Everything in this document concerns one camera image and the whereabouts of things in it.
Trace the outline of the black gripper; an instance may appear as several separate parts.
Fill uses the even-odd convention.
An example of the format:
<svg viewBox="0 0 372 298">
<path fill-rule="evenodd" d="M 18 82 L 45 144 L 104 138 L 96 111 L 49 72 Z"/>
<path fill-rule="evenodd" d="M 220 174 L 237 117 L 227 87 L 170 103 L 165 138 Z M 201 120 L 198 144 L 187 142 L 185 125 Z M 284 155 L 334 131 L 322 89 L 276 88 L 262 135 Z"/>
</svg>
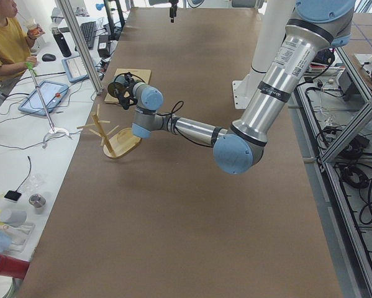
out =
<svg viewBox="0 0 372 298">
<path fill-rule="evenodd" d="M 177 3 L 172 2 L 169 10 L 170 22 L 175 22 L 177 15 Z M 134 101 L 133 88 L 139 82 L 138 79 L 134 79 L 131 74 L 119 74 L 117 75 L 117 98 L 119 104 L 124 109 L 129 109 L 130 106 L 136 105 L 137 101 Z"/>
</svg>

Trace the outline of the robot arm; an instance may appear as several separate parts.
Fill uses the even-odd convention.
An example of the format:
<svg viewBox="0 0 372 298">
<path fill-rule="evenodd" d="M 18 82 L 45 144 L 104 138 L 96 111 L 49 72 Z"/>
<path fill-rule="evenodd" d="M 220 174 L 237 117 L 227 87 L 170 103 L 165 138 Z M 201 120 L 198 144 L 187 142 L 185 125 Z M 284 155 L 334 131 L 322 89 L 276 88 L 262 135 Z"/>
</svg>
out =
<svg viewBox="0 0 372 298">
<path fill-rule="evenodd" d="M 204 0 L 186 0 L 183 1 L 183 6 L 184 8 L 198 8 Z M 178 3 L 179 0 L 149 0 L 148 1 L 149 5 L 157 5 L 157 4 L 170 4 L 170 9 L 169 9 L 169 17 L 170 17 L 170 22 L 174 23 L 175 18 L 177 16 L 177 10 L 178 10 Z"/>
<path fill-rule="evenodd" d="M 271 64 L 241 118 L 228 129 L 174 112 L 160 113 L 162 93 L 132 73 L 117 75 L 109 92 L 124 109 L 135 107 L 132 133 L 136 137 L 148 138 L 153 131 L 165 130 L 211 147 L 222 171 L 244 173 L 261 160 L 268 130 L 317 53 L 348 43 L 354 7 L 353 1 L 293 1 L 283 7 L 270 2 L 259 44 L 268 47 Z"/>
</svg>

